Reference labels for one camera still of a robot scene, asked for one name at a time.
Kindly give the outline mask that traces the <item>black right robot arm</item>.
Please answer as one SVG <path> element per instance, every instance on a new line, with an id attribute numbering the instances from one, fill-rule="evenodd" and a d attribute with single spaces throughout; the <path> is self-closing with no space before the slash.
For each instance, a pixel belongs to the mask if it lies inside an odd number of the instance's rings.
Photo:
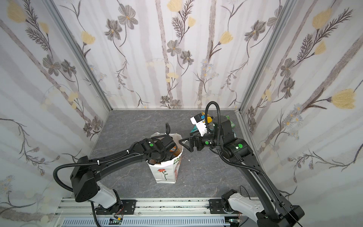
<path id="1" fill-rule="evenodd" d="M 244 139 L 237 138 L 230 120 L 224 118 L 221 124 L 213 121 L 213 132 L 202 135 L 194 132 L 179 143 L 188 151 L 201 151 L 205 147 L 215 149 L 221 160 L 236 167 L 249 182 L 258 200 L 242 196 L 236 190 L 223 194 L 215 205 L 210 201 L 211 213 L 241 213 L 257 223 L 259 227 L 293 227 L 304 216 L 303 209 L 293 205 L 284 197 L 260 166 L 254 152 Z"/>

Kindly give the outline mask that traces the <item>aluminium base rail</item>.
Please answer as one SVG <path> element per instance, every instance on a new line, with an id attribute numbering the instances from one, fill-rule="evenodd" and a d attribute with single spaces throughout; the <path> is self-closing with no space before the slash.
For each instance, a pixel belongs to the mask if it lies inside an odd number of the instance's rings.
<path id="1" fill-rule="evenodd" d="M 238 216 L 242 212 L 227 213 L 220 202 L 210 203 L 210 198 L 127 198 L 118 217 L 166 217 L 166 216 Z M 55 217 L 92 217 L 89 202 L 62 199 Z"/>

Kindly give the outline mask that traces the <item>orange snack packet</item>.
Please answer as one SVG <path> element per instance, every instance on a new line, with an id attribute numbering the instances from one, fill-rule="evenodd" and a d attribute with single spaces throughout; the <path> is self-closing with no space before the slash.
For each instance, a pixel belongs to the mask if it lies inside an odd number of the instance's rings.
<path id="1" fill-rule="evenodd" d="M 173 148 L 171 148 L 169 150 L 169 154 L 171 154 L 172 156 L 175 156 L 175 157 L 179 156 L 180 153 L 181 153 L 181 150 L 179 149 L 179 147 L 177 145 L 175 145 Z"/>

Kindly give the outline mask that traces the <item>white printed paper bag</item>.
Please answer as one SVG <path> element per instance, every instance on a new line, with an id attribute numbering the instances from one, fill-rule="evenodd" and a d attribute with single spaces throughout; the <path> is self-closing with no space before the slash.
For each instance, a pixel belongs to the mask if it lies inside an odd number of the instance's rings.
<path id="1" fill-rule="evenodd" d="M 181 153 L 171 160 L 166 160 L 161 163 L 152 161 L 151 163 L 153 163 L 153 165 L 148 164 L 156 183 L 173 184 L 176 183 L 178 178 L 183 153 L 183 146 L 179 144 L 179 140 L 181 140 L 182 137 L 177 133 L 172 133 L 170 136 L 181 150 Z"/>

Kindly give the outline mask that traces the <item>yellow snack packet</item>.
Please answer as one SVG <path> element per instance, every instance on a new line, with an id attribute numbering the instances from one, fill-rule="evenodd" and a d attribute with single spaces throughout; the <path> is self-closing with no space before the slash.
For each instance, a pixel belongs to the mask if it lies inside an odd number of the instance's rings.
<path id="1" fill-rule="evenodd" d="M 207 124 L 209 124 L 209 123 L 213 122 L 213 117 L 210 116 L 209 114 L 208 114 L 208 116 L 205 116 L 204 112 L 202 112 L 201 119 L 203 120 L 203 123 L 207 122 Z"/>

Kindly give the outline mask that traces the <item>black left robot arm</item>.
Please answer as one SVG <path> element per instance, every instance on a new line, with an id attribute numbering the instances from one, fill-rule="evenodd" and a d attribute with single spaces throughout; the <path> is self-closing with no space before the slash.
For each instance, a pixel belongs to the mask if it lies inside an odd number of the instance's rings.
<path id="1" fill-rule="evenodd" d="M 123 208 L 117 192 L 99 181 L 115 171 L 139 162 L 161 163 L 172 157 L 178 150 L 173 138 L 148 138 L 135 142 L 131 147 L 114 155 L 99 159 L 82 157 L 75 163 L 70 179 L 76 202 L 91 201 L 99 204 L 98 211 L 107 214 Z"/>

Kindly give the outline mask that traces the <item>green snack packet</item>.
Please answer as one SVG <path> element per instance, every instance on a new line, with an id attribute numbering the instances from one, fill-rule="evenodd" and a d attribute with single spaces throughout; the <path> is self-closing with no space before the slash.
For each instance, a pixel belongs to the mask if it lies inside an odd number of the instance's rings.
<path id="1" fill-rule="evenodd" d="M 231 124 L 231 128 L 234 128 L 235 127 L 235 124 L 233 123 L 233 121 L 230 119 L 230 116 L 229 115 L 225 115 L 225 117 L 230 121 L 230 124 Z"/>

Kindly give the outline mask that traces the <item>teal snack packet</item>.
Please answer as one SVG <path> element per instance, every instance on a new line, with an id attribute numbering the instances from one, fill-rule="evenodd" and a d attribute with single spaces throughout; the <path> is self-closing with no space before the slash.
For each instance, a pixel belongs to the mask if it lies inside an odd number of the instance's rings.
<path id="1" fill-rule="evenodd" d="M 191 130 L 191 133 L 194 133 L 196 131 L 199 131 L 199 130 L 198 130 L 197 126 L 194 126 L 193 129 Z"/>

